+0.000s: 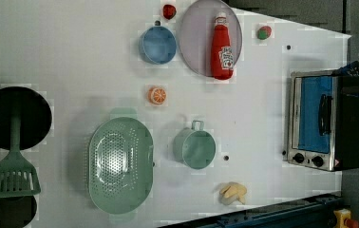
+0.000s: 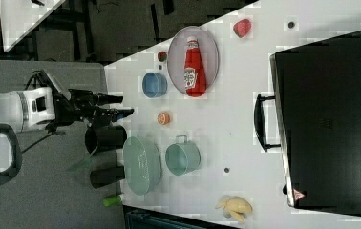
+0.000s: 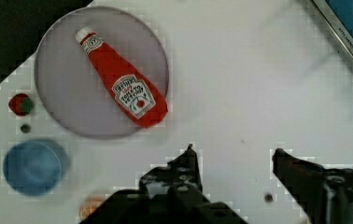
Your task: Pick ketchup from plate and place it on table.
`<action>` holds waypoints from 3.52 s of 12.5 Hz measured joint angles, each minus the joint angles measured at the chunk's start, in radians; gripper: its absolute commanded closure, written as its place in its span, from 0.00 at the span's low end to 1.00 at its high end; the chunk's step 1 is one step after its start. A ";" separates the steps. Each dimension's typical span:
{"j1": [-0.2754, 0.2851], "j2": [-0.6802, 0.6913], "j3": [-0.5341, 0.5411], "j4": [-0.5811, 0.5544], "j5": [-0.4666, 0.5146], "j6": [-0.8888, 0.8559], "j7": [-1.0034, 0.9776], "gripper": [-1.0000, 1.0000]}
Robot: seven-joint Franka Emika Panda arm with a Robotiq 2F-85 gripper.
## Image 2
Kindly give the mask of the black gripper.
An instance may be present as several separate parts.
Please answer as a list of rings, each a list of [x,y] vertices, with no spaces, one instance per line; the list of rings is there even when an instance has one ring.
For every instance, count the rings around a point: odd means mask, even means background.
[[[110,125],[134,113],[134,109],[97,109],[96,105],[120,104],[122,96],[96,94],[88,90],[69,89],[69,98],[61,92],[53,92],[56,125],[71,125],[87,121],[94,125]]]

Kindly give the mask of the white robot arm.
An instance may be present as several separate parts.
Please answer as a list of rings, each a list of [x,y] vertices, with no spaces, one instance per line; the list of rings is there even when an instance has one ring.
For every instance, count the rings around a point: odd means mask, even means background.
[[[70,89],[64,94],[49,87],[0,93],[0,185],[13,180],[22,167],[25,151],[19,146],[19,133],[45,130],[54,135],[59,127],[75,122],[107,127],[134,113],[105,107],[122,100],[87,90]]]

